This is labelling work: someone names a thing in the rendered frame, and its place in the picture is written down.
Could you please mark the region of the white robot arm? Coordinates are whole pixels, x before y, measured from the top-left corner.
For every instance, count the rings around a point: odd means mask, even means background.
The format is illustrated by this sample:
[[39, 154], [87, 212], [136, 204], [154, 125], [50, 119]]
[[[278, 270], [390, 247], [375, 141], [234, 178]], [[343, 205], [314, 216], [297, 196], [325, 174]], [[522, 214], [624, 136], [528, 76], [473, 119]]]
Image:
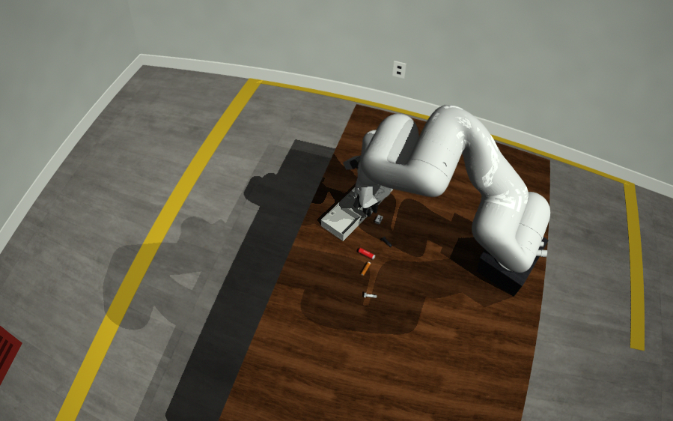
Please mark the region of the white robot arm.
[[419, 137], [413, 119], [390, 115], [365, 134], [361, 156], [343, 164], [346, 170], [357, 169], [364, 185], [437, 197], [449, 185], [461, 154], [481, 194], [472, 222], [474, 238], [504, 269], [527, 271], [535, 256], [547, 256], [539, 246], [550, 218], [549, 204], [540, 194], [528, 192], [487, 128], [466, 110], [440, 106]]

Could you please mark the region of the red battery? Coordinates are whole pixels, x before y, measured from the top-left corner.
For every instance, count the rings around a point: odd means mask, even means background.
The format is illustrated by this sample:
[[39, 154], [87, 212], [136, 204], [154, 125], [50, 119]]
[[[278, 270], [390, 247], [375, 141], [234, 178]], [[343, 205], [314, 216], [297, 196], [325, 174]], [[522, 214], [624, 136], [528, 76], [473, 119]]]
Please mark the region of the red battery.
[[372, 253], [370, 253], [370, 252], [368, 252], [368, 251], [366, 251], [366, 250], [364, 250], [364, 249], [362, 249], [362, 248], [359, 249], [359, 253], [361, 253], [361, 254], [363, 254], [363, 255], [365, 255], [365, 256], [371, 258], [371, 259], [374, 259], [374, 258], [375, 258], [375, 255], [374, 255], [374, 254], [372, 254]]

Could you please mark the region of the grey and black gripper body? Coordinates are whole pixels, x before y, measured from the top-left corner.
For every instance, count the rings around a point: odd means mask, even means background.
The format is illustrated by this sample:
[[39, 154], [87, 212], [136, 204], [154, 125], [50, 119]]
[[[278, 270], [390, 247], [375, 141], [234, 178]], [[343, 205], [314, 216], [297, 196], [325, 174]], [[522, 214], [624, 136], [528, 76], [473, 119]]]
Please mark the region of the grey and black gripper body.
[[364, 185], [357, 178], [356, 186], [354, 191], [354, 199], [356, 199], [359, 194], [359, 203], [363, 208], [368, 208], [371, 205], [376, 204], [385, 197], [387, 197], [391, 192], [390, 188], [383, 187], [380, 185]]

